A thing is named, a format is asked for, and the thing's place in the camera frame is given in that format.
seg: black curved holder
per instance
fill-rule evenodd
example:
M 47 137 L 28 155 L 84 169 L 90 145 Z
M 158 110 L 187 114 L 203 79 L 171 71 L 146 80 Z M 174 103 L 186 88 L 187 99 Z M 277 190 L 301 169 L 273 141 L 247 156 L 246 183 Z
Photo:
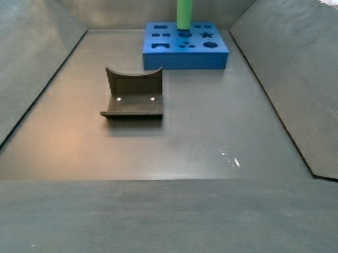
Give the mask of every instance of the black curved holder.
M 163 103 L 163 69 L 143 75 L 126 75 L 106 68 L 111 87 L 111 101 L 106 118 L 116 117 L 162 117 Z

